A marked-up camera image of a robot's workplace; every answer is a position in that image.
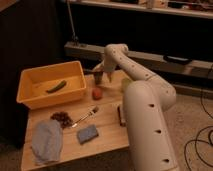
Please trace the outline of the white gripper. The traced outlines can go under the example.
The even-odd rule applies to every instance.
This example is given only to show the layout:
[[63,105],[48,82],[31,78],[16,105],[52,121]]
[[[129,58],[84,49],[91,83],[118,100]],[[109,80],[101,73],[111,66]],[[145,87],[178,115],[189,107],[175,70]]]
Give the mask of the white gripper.
[[111,83],[113,79],[113,73],[116,68],[116,62],[114,61],[113,57],[110,55],[105,54],[103,59],[103,64],[97,64],[92,71],[93,72],[103,72],[103,70],[107,73],[108,81]]

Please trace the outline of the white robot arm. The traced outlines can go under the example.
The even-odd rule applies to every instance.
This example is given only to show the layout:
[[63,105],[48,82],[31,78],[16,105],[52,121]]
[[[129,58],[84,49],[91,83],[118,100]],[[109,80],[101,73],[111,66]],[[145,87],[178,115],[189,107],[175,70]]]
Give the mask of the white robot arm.
[[132,82],[122,108],[135,171],[180,171],[163,112],[176,102],[175,88],[158,74],[128,57],[126,44],[109,44],[94,70],[108,79],[119,66]]

